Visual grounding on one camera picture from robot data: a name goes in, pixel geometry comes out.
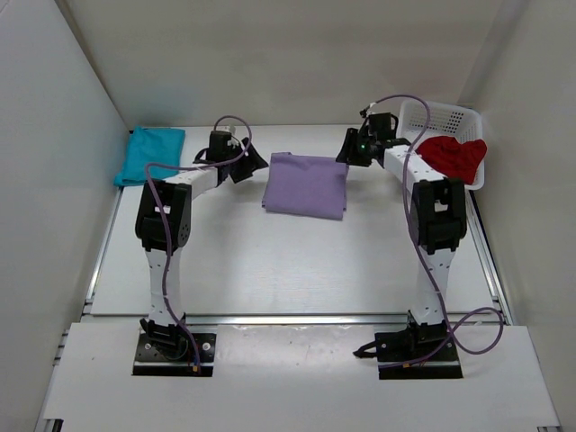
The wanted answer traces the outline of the lavender t shirt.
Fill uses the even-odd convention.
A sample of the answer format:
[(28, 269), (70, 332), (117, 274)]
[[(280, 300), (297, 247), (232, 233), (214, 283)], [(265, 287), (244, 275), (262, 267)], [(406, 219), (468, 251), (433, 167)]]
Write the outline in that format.
[(341, 221), (347, 209), (348, 166), (332, 157), (277, 152), (262, 199), (267, 212)]

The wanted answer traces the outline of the red t shirt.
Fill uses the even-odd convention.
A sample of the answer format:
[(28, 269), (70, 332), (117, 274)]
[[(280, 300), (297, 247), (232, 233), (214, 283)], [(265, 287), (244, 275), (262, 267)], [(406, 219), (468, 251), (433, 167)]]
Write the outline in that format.
[(486, 156), (487, 145), (483, 139), (460, 143), (454, 137), (437, 136), (422, 142), (416, 152), (439, 173), (472, 185)]

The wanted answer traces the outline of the teal t shirt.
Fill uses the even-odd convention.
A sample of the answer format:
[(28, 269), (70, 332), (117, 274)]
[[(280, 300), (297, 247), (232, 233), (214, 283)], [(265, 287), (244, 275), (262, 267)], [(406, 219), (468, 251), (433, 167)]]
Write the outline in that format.
[(144, 185), (147, 182), (145, 167), (150, 163), (179, 167), (184, 143), (184, 130), (137, 126), (130, 135), (121, 171), (113, 185)]

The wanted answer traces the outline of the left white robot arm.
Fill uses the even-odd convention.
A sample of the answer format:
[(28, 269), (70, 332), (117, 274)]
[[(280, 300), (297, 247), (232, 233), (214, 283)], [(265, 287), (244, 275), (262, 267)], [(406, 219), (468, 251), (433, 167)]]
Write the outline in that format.
[(135, 223), (148, 260), (150, 308), (140, 325), (149, 343), (170, 361), (201, 363), (200, 348), (186, 325), (181, 300), (181, 255), (192, 233), (193, 201), (227, 179), (249, 179), (268, 164), (254, 149), (252, 136), (238, 139), (231, 127), (212, 130), (208, 148), (189, 167), (175, 167), (166, 179), (146, 167)]

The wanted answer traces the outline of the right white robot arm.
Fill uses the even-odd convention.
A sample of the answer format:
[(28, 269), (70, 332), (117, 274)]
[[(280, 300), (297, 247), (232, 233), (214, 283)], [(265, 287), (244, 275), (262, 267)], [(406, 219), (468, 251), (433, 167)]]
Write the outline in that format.
[(360, 128), (350, 128), (338, 162), (369, 167), (374, 161), (402, 184), (409, 236), (418, 255), (417, 296), (408, 325), (397, 336), (414, 359), (429, 357), (447, 336), (443, 304), (450, 265), (467, 230), (464, 183), (447, 177), (396, 137), (391, 113), (361, 112)]

